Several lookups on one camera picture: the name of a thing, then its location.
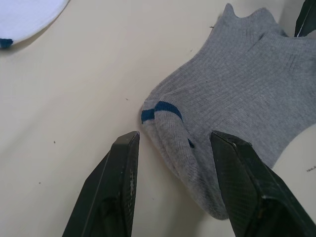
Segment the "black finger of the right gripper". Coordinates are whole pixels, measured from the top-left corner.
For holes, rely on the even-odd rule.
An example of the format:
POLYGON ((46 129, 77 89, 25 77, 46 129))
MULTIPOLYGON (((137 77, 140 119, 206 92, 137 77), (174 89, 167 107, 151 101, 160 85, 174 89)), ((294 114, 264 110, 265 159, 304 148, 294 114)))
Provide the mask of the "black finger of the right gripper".
POLYGON ((316 0, 305 0, 296 20, 295 37, 305 37, 316 29, 316 0))

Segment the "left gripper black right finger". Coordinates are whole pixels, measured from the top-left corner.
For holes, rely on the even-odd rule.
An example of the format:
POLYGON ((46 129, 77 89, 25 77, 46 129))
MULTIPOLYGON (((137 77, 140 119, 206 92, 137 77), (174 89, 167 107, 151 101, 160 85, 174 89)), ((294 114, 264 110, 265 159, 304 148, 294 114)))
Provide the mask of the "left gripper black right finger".
POLYGON ((313 220, 250 143, 215 130, 209 139, 222 199, 237 237, 316 235, 313 220))

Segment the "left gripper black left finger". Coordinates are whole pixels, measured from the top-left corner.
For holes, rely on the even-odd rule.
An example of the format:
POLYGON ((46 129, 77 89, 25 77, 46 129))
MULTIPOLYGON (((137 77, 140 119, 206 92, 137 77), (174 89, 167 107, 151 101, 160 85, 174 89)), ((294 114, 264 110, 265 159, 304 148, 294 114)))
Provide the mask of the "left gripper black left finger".
POLYGON ((85 180, 63 236, 131 236, 139 142, 138 131, 116 139, 106 156, 85 180))

